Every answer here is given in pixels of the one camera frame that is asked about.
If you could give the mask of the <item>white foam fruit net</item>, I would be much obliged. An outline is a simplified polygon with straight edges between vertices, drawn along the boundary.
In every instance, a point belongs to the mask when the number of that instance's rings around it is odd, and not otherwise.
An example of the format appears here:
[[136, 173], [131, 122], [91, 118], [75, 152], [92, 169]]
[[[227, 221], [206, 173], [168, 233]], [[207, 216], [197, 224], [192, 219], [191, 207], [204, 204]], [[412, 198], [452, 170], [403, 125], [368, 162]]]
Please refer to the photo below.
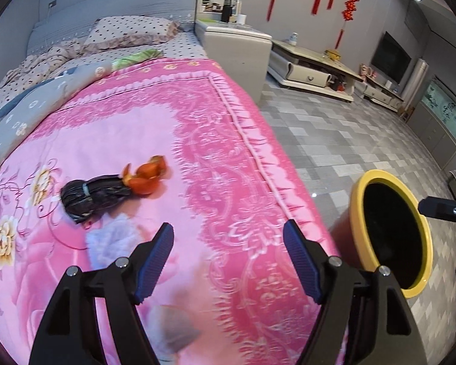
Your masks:
[[103, 269], [119, 257], [129, 256], [142, 239], [131, 219], [119, 214], [101, 228], [89, 231], [85, 241], [92, 269]]

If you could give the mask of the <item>yellow rimmed black trash bin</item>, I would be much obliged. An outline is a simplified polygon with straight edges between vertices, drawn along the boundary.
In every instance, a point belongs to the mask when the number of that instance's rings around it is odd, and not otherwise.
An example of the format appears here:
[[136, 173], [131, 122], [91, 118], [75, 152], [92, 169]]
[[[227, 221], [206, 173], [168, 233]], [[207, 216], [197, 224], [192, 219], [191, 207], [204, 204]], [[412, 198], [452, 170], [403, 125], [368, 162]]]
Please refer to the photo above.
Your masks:
[[352, 188], [349, 222], [358, 264], [390, 269], [404, 297], [418, 296], [433, 268], [433, 239], [418, 200], [396, 176], [365, 172]]

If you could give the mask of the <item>fish tank cabinet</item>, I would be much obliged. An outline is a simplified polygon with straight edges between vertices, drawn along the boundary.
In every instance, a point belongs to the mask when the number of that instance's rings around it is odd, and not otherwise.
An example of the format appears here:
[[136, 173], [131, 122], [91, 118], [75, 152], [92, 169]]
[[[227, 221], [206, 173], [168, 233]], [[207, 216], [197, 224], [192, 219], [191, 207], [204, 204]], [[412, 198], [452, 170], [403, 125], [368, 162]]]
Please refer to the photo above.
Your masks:
[[456, 155], [456, 95], [438, 77], [427, 85], [408, 125], [437, 164], [446, 167]]

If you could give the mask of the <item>pink floral bed quilt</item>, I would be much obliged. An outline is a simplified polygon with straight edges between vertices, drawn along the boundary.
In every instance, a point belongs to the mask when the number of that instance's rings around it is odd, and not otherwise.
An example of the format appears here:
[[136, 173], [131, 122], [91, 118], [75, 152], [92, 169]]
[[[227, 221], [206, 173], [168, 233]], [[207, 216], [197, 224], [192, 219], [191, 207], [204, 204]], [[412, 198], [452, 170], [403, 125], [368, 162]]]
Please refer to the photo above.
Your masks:
[[[75, 224], [71, 180], [118, 175], [164, 156], [157, 191]], [[142, 242], [163, 222], [174, 247], [141, 319], [188, 313], [201, 336], [180, 364], [294, 364], [319, 308], [282, 240], [288, 219], [335, 245], [295, 166], [251, 98], [207, 59], [162, 58], [93, 83], [49, 115], [0, 168], [0, 342], [16, 363], [66, 268], [92, 270], [86, 234], [119, 214]]]

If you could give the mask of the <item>white standing air conditioner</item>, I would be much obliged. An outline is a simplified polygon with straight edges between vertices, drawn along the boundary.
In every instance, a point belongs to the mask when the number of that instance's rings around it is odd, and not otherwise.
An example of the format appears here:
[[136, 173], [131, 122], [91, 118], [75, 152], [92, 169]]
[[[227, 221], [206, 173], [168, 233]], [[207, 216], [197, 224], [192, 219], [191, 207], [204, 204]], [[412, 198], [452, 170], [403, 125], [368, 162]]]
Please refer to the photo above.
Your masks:
[[415, 64], [409, 80], [407, 81], [405, 88], [401, 94], [404, 107], [407, 107], [414, 98], [418, 88], [421, 86], [424, 78], [426, 77], [427, 70], [427, 62], [420, 58]]

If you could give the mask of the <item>grey blue floral blanket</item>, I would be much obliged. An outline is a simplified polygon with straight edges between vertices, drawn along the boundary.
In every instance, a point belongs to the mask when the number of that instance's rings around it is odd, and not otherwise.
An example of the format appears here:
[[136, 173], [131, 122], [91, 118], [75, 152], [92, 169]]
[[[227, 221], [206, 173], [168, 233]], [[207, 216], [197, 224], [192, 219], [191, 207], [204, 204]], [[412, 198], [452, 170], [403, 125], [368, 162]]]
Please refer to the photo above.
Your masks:
[[69, 68], [20, 93], [0, 109], [0, 166], [53, 112], [91, 83], [112, 73], [104, 61]]

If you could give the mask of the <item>yellow pot ornament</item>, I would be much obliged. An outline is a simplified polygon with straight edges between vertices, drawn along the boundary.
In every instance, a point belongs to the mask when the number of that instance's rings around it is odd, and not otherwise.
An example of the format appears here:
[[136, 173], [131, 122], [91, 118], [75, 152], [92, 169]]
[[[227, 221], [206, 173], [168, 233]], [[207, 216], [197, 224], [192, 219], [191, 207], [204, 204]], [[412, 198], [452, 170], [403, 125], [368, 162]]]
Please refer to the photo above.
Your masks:
[[324, 54], [332, 61], [339, 61], [341, 59], [341, 54], [338, 50], [325, 50]]

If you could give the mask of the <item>white tv stand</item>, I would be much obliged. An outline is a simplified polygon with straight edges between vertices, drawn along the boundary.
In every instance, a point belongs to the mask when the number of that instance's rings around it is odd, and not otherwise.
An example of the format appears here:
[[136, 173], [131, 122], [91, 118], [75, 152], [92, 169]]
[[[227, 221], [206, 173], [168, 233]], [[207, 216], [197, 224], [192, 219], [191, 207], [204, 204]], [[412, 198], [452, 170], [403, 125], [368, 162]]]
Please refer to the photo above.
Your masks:
[[283, 87], [353, 102], [355, 85], [362, 78], [346, 65], [287, 42], [274, 40], [268, 73]]

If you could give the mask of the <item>white bedside cabinet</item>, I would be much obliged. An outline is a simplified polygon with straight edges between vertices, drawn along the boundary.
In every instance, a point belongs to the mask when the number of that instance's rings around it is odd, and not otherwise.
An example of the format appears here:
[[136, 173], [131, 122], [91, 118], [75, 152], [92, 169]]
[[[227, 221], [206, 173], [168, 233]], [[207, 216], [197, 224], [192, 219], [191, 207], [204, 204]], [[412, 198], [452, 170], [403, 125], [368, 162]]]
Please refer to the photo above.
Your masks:
[[194, 32], [215, 60], [255, 103], [259, 102], [272, 50], [272, 36], [247, 25], [196, 20]]

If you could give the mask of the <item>polka dot pillow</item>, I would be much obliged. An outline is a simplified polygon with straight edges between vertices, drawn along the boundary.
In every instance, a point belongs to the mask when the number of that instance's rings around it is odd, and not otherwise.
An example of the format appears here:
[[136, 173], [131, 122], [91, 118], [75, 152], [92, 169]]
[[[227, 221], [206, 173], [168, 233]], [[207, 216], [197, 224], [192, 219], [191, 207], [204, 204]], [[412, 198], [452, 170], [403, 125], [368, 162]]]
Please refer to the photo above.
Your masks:
[[99, 19], [83, 43], [84, 53], [139, 45], [163, 44], [175, 38], [178, 24], [155, 16], [106, 16]]

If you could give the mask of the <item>small white ceramic jar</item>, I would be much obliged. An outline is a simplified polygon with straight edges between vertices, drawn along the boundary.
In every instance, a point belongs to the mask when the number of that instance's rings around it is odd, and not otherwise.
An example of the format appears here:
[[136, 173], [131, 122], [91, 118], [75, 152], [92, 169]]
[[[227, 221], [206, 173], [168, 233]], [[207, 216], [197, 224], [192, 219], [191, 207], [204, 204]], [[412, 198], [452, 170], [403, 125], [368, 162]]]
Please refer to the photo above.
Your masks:
[[298, 40], [298, 34], [294, 32], [287, 39], [287, 43], [292, 45], [292, 46], [296, 46], [297, 45], [297, 40]]

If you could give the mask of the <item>grey bed headboard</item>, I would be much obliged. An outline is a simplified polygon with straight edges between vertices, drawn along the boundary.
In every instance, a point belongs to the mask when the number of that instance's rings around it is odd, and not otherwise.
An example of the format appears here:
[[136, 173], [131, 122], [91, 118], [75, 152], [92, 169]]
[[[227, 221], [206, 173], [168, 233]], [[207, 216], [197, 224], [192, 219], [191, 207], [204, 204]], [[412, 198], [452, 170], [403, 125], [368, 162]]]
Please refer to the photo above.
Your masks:
[[42, 54], [54, 44], [84, 38], [106, 16], [156, 16], [190, 25], [195, 5], [196, 0], [84, 0], [37, 22], [26, 54]]

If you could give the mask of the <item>black thermos bottle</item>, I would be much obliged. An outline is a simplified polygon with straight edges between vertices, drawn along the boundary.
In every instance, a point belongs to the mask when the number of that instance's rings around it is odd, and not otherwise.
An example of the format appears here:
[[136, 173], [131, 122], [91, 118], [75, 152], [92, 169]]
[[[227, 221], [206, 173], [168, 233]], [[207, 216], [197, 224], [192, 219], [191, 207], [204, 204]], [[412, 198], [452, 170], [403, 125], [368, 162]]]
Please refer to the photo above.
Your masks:
[[221, 10], [221, 22], [229, 23], [232, 16], [232, 1], [224, 0], [223, 7]]

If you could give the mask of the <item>wall mounted black television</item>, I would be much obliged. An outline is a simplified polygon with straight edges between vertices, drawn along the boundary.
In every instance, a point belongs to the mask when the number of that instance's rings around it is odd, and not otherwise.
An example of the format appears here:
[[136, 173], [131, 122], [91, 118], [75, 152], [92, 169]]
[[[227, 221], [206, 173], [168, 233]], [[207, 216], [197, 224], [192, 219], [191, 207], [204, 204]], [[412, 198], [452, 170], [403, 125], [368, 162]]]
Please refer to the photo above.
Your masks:
[[371, 66], [399, 84], [409, 67], [412, 58], [387, 31], [381, 36], [380, 42], [371, 60]]

